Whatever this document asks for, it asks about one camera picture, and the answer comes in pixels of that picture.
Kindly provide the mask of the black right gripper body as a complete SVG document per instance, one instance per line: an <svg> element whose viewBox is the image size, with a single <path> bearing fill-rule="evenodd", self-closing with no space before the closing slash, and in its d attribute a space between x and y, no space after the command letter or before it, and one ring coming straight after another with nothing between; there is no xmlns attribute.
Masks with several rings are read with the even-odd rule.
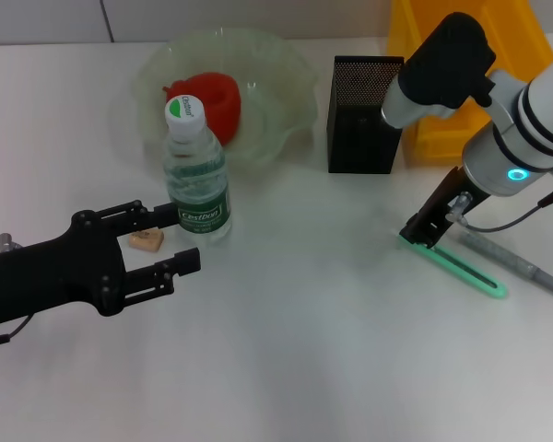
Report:
<svg viewBox="0 0 553 442"><path fill-rule="evenodd" d="M471 197L470 203L464 209L464 214L489 198L489 194L479 189L466 175L463 167L455 167L446 175L418 212L418 232L445 233L452 225L446 216L457 198L463 193L468 193Z"/></svg>

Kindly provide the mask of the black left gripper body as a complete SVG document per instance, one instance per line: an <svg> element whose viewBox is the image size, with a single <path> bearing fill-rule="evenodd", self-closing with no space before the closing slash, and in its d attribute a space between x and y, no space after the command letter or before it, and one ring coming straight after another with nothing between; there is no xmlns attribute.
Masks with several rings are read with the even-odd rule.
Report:
<svg viewBox="0 0 553 442"><path fill-rule="evenodd" d="M78 212L60 237L0 253L0 324L74 302L116 315L124 276L117 235L95 212Z"/></svg>

